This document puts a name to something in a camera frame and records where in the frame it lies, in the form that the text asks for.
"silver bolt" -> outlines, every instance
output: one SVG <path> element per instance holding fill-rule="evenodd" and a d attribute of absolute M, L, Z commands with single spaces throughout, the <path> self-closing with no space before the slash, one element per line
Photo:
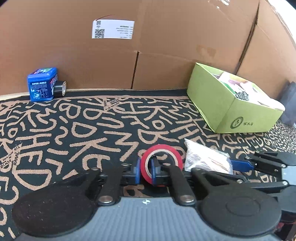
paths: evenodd
<path fill-rule="evenodd" d="M 111 203 L 113 198 L 111 196 L 101 196 L 99 197 L 99 202 L 101 203 Z"/>
<path fill-rule="evenodd" d="M 191 195 L 182 195 L 181 197 L 180 197 L 180 200 L 182 201 L 182 202 L 193 202 L 194 201 L 194 197 L 193 196 L 191 196 Z"/>

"patterned rug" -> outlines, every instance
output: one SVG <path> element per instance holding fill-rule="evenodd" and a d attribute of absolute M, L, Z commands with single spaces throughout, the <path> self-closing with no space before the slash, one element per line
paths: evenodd
<path fill-rule="evenodd" d="M 92 167 L 131 163 L 155 144 L 175 147 L 185 160 L 184 138 L 243 158 L 255 150 L 296 152 L 296 131 L 278 122 L 268 133 L 215 134 L 186 90 L 92 91 L 32 103 L 0 102 L 0 237 L 17 236 L 11 208 L 28 192 Z M 257 171 L 253 182 L 274 182 Z M 127 186 L 125 196 L 166 196 L 166 189 Z"/>

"qr code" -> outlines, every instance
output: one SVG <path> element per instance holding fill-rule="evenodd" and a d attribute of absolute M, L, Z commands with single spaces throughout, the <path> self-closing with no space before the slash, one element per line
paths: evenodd
<path fill-rule="evenodd" d="M 94 31 L 94 38 L 95 39 L 103 39 L 105 37 L 105 30 L 104 29 L 95 29 Z"/>

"green box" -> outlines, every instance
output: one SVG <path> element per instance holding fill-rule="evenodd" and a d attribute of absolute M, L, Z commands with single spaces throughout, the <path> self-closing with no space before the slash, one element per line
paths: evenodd
<path fill-rule="evenodd" d="M 282 111 L 237 99 L 214 75 L 224 71 L 196 63 L 187 94 L 208 126 L 215 133 L 248 133 L 269 131 Z M 246 80 L 230 74 L 232 80 Z M 266 95 L 253 83 L 256 91 Z"/>

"circular logo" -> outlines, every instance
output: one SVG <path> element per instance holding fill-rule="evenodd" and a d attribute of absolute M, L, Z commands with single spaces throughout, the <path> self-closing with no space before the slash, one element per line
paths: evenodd
<path fill-rule="evenodd" d="M 230 128 L 231 128 L 231 129 L 234 129 L 234 128 L 239 127 L 243 121 L 244 121 L 244 118 L 243 118 L 243 117 L 238 117 L 238 118 L 236 118 L 236 119 L 231 123 Z"/>

